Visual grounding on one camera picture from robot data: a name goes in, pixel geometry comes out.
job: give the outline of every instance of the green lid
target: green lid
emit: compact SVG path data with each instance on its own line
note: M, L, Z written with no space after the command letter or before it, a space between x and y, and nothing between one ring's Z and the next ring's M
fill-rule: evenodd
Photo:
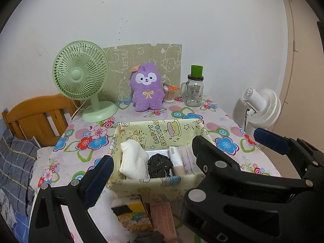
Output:
M201 78L202 77L202 66L192 65L191 66L191 76L195 78Z

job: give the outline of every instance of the floral tablecloth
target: floral tablecloth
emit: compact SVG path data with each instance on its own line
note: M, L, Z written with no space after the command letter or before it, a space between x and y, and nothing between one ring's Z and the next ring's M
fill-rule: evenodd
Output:
M136 112L132 101L117 102L116 105L118 106L117 113L103 122L87 123L80 116L76 116L54 147L50 163L40 177L38 187L44 182L54 187L67 185L76 178L81 179L89 169L96 166L103 155L108 154L110 148L113 148L111 141L119 123L164 119L200 119L214 144L237 161L242 171L280 176L256 143L212 100L205 98L200 107L190 108L184 105L182 98L176 97L174 103L164 103L161 110L147 112ZM131 137L145 149L150 149L150 147L145 147L146 136L142 132L135 131ZM66 208L64 208L64 215L74 241L81 242ZM102 227L102 222L107 222L107 217L104 215L92 216L92 218L99 229ZM191 239L186 239L184 242L203 242L192 232L183 232L187 228L179 225L179 221L176 220L175 223L178 226L178 233L181 232L180 237L182 237L181 234L192 235ZM108 227L100 231L106 238L110 238L107 235Z

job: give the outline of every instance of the white wall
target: white wall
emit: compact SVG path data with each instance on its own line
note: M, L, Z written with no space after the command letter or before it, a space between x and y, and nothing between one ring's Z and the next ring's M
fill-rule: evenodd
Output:
M283 0L23 0L0 34L0 108L56 94L52 64L74 40L182 44L182 82L203 65L204 93L233 115L249 86L280 93L286 12Z

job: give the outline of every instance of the glass mug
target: glass mug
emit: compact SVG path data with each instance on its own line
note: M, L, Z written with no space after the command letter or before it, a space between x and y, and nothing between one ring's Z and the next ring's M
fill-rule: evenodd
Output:
M204 77L196 78L188 75L188 81L181 84L180 96L188 107L200 107L203 100Z

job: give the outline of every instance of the wooden bed frame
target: wooden bed frame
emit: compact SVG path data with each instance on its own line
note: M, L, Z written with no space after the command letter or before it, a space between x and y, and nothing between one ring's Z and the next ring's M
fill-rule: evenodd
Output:
M67 127L63 109L72 116L77 108L73 101L62 94L41 96L23 101L12 108L10 112L2 112L4 121L13 134L22 139L33 136L43 146L55 146L59 137ZM49 113L60 136L56 136L45 115Z

